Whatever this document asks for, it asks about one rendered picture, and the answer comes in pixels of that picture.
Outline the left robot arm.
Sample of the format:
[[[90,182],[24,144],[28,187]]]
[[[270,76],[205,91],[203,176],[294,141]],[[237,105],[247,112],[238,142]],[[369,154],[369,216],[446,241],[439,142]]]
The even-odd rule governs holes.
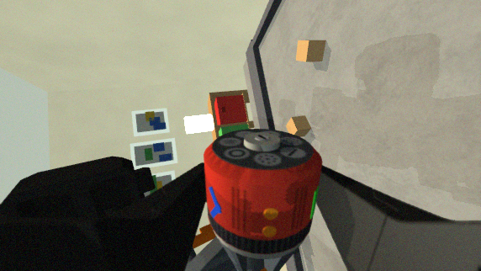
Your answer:
[[[142,167],[135,170],[135,175],[139,185],[140,195],[143,199],[145,197],[145,192],[151,191],[156,187],[151,175],[151,170],[149,167]]]

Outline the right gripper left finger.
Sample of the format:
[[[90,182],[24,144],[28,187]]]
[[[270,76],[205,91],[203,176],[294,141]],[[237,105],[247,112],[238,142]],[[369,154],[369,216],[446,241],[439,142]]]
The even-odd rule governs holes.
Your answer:
[[[0,271],[185,271],[204,162],[103,218],[0,217]]]

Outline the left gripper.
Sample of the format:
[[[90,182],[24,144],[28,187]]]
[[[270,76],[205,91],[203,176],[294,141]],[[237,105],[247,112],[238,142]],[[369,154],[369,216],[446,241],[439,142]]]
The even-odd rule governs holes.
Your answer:
[[[105,157],[21,179],[0,204],[0,214],[2,217],[103,218],[140,199],[133,162],[123,157]]]

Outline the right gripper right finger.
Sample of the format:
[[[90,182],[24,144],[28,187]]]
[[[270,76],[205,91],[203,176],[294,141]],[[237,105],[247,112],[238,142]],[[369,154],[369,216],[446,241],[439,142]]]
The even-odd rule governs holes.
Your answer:
[[[322,165],[316,204],[347,271],[481,271],[481,221],[453,221]]]

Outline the tan block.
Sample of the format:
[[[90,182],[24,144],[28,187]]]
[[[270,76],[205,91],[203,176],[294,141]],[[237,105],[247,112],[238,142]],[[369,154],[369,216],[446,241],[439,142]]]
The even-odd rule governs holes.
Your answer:
[[[291,117],[286,127],[288,129],[288,133],[299,137],[306,136],[306,134],[311,130],[311,126],[305,115]]]
[[[296,61],[323,61],[326,40],[298,40]]]

